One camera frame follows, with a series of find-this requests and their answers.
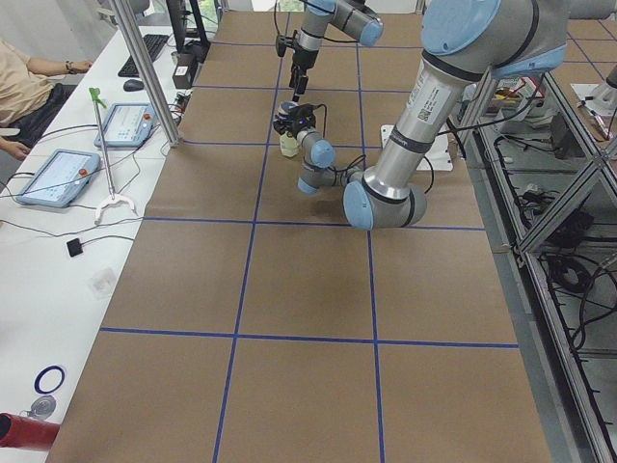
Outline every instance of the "person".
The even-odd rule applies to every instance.
[[[14,137],[0,137],[0,150],[25,159],[71,93],[46,77],[84,73],[92,65],[31,57],[0,38],[0,127],[19,129]]]

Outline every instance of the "black keyboard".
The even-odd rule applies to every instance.
[[[168,38],[169,36],[162,34],[144,35],[144,43],[146,44],[148,55],[150,55],[150,59],[152,61],[155,61],[156,58],[158,58],[158,55],[165,46],[165,43],[167,43]],[[126,60],[126,63],[124,63],[124,66],[122,66],[118,72],[118,77],[139,77],[139,72],[132,57],[128,57],[128,60]]]

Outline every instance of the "beige shirt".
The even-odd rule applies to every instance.
[[[39,109],[53,88],[26,68],[30,57],[0,38],[0,127]]]

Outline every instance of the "white table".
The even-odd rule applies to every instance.
[[[143,34],[170,33],[167,27],[141,30]],[[166,46],[154,63],[169,103],[174,102],[177,93],[172,81],[173,51]],[[128,51],[118,31],[47,131],[95,123],[90,87],[98,87],[101,98],[108,103],[148,101],[146,91],[127,93],[122,89],[125,79],[118,78],[117,73],[127,57]],[[35,172],[58,148],[96,151],[93,145],[96,133],[95,129],[73,130],[41,140],[19,172]],[[139,217],[152,194],[168,148],[165,134],[159,128],[135,155],[142,172],[123,194],[135,202]],[[111,151],[111,162],[129,153]],[[138,172],[131,158],[112,169],[117,190]],[[26,181],[12,180],[9,185],[12,192],[17,193]],[[76,202],[96,207],[108,195],[106,177],[99,173]],[[122,204],[106,208],[103,223],[135,217]],[[23,206],[9,198],[0,199],[0,218],[56,234],[94,225],[94,211],[90,209]],[[0,412],[19,414],[29,410],[40,396],[34,389],[35,378],[44,368],[59,365],[67,377],[53,393],[57,408],[49,421],[62,422],[132,244],[125,239],[101,239],[85,246],[84,254],[71,258],[66,243],[73,237],[83,242],[109,234],[132,238],[139,226],[140,222],[125,223],[56,238],[0,224]],[[45,452],[0,449],[1,463],[42,462],[45,458]]]

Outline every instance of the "blue and white tablet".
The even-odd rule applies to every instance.
[[[95,152],[55,150],[15,197],[22,204],[66,207],[98,172]]]
[[[115,103],[103,122],[105,145],[111,150],[134,150],[149,137],[155,121],[149,103]],[[100,134],[94,145],[100,148]]]

